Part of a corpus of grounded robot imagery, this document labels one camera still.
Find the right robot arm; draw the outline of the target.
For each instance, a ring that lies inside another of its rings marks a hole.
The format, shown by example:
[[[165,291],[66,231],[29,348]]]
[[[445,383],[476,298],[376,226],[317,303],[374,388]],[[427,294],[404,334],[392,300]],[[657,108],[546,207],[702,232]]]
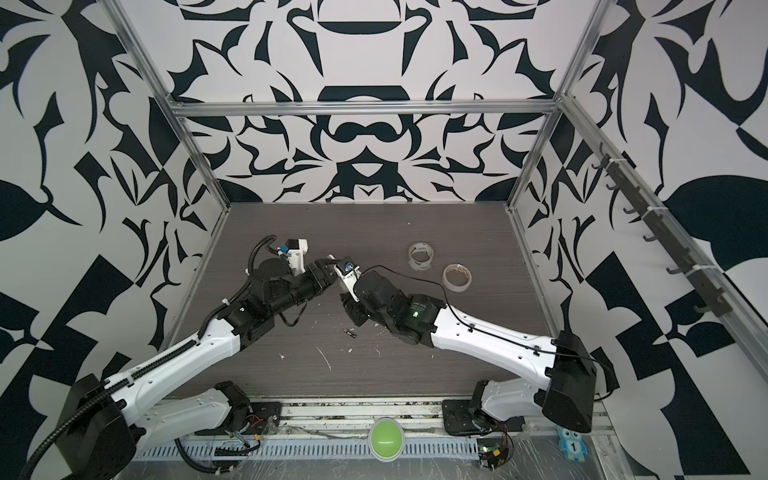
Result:
[[[480,381],[468,407],[483,428],[513,417],[541,414],[555,425],[586,434],[601,401],[597,377],[612,369],[591,356],[576,334],[532,335],[483,321],[446,297],[407,295],[374,270],[338,268],[342,302],[357,326],[372,321],[409,345],[454,351],[502,368],[508,381]]]

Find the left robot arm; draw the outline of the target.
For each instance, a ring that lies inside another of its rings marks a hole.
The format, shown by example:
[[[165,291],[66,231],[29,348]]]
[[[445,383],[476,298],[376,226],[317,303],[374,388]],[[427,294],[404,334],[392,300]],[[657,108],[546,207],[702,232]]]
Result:
[[[20,478],[30,479],[56,449],[72,479],[112,479],[139,454],[202,430],[237,432],[249,414],[248,396],[220,382],[193,397],[165,397],[209,367],[266,335],[287,310],[343,278],[345,264],[329,256],[311,263],[308,243],[290,239],[273,247],[261,239],[247,260],[246,279],[202,322],[197,332],[149,360],[104,380],[89,375],[71,387],[56,428],[31,453]]]

